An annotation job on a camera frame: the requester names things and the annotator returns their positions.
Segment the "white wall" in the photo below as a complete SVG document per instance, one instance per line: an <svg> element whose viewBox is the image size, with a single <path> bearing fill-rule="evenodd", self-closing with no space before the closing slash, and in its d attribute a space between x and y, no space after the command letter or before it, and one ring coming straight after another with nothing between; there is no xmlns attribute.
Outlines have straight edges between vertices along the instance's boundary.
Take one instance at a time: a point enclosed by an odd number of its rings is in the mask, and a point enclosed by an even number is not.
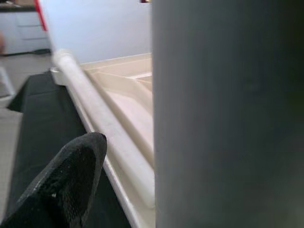
<svg viewBox="0 0 304 228"><path fill-rule="evenodd" d="M150 4L139 0L40 0L54 50L81 63L151 52Z"/></svg>

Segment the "white pipe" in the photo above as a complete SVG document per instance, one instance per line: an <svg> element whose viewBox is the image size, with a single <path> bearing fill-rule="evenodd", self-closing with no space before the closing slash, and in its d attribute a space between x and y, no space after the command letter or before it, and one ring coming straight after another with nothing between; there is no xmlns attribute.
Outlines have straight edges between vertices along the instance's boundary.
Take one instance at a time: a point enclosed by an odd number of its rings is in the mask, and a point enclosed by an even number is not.
<svg viewBox="0 0 304 228"><path fill-rule="evenodd" d="M62 49L54 54L53 60L64 73L68 88L77 93L92 124L99 132L106 135L111 152L143 202L147 207L154 208L154 171L152 167L101 98L73 55Z"/></svg>
<svg viewBox="0 0 304 228"><path fill-rule="evenodd" d="M77 98L75 91L72 91L71 88L68 88L68 90L69 90L69 94L71 95L71 98L73 100L73 103L76 106L76 109L81 118L81 121L84 124L86 131L95 132L95 129L91 124L91 120L88 117L88 115L86 114L79 99ZM139 213L139 211L137 211L139 209L138 205L134 205L134 202L130 201L130 199L126 193L126 190L122 186L121 181L119 180L118 175L112 165L112 162L110 161L110 159L108 158L107 155L105 156L105 159L104 159L104 171L109 178L109 181L116 193L116 196L118 197L120 204L131 224L131 227L133 227L133 228L143 227L143 224L140 222L141 219L138 217L138 213Z"/></svg>

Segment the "white tube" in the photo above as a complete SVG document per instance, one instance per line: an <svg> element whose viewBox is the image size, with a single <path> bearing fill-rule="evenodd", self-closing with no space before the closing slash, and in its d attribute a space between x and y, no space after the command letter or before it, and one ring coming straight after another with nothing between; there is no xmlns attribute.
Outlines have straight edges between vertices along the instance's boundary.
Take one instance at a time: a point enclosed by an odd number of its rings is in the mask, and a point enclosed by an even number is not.
<svg viewBox="0 0 304 228"><path fill-rule="evenodd" d="M67 50L54 54L54 63L64 73L66 84L77 93L80 103L89 114L96 129L104 133L111 152L130 179L130 182L149 208L155 206L154 171L130 139L115 115Z"/></svg>

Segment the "black cloth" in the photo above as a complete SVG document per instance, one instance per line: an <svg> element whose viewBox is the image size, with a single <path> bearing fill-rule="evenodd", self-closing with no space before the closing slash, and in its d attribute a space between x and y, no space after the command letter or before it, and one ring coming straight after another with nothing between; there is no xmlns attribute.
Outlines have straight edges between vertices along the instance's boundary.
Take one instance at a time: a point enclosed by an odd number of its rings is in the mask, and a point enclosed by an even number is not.
<svg viewBox="0 0 304 228"><path fill-rule="evenodd" d="M8 108L23 117L6 215L59 150L86 133L67 89L50 72L31 76ZM104 170L85 227L130 227Z"/></svg>

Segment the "white object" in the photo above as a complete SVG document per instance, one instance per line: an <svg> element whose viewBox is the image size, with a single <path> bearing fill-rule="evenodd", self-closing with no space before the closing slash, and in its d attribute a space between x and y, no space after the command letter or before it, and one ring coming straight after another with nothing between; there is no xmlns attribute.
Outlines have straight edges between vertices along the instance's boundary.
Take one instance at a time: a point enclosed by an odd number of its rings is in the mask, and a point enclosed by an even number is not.
<svg viewBox="0 0 304 228"><path fill-rule="evenodd" d="M50 48L36 12L0 13L0 31L4 35L4 54Z"/></svg>
<svg viewBox="0 0 304 228"><path fill-rule="evenodd" d="M61 85L61 86L66 86L67 85L64 81L64 76L63 76L62 72L57 67L52 67L51 68L51 73L52 73L54 82L57 85Z"/></svg>
<svg viewBox="0 0 304 228"><path fill-rule="evenodd" d="M92 124L99 132L106 135L111 149L110 154L115 156L145 205L153 208L155 194L152 167L129 138L74 57L66 50L60 50L55 53L54 62L65 74L67 86L77 92L79 101L89 114Z"/></svg>

